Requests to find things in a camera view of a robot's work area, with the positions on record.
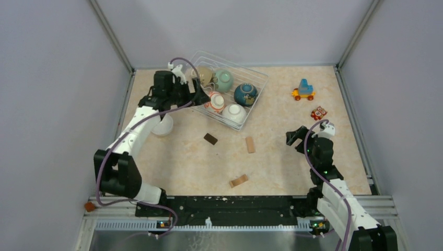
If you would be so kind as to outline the orange patterned white bowl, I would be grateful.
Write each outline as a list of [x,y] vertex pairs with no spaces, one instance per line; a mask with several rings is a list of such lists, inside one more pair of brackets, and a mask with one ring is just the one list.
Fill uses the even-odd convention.
[[225,108],[225,99],[219,92],[209,92],[210,101],[203,106],[206,110],[214,113],[221,113]]

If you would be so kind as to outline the plain white bowl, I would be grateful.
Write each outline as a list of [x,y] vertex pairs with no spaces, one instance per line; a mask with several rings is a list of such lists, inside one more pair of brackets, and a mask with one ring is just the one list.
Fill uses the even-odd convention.
[[173,118],[169,114],[164,115],[163,119],[153,129],[152,133],[156,136],[167,136],[172,132]]

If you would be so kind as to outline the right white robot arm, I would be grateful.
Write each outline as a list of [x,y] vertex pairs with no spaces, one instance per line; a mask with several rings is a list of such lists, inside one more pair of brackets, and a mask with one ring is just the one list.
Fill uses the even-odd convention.
[[342,250],[398,250],[397,234],[381,225],[350,192],[333,163],[335,127],[322,120],[319,132],[305,126],[286,132],[286,144],[301,140],[295,150],[304,155],[314,184],[306,197],[312,215],[323,215],[340,238]]

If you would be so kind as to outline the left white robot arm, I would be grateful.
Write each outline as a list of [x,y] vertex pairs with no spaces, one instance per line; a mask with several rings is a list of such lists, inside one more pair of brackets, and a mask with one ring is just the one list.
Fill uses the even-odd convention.
[[168,113],[199,106],[210,100],[202,91],[200,76],[187,79],[181,70],[154,73],[154,83],[137,104],[135,113],[120,136],[105,150],[94,154],[96,197],[101,192],[147,203],[155,216],[167,211],[163,190],[143,181],[136,157],[153,129],[164,124]]

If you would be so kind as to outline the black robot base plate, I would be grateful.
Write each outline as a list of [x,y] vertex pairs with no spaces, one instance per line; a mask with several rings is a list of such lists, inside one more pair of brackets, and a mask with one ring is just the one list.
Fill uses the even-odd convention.
[[160,202],[163,209],[137,203],[135,216],[172,220],[177,226],[295,226],[324,217],[305,196],[175,196]]

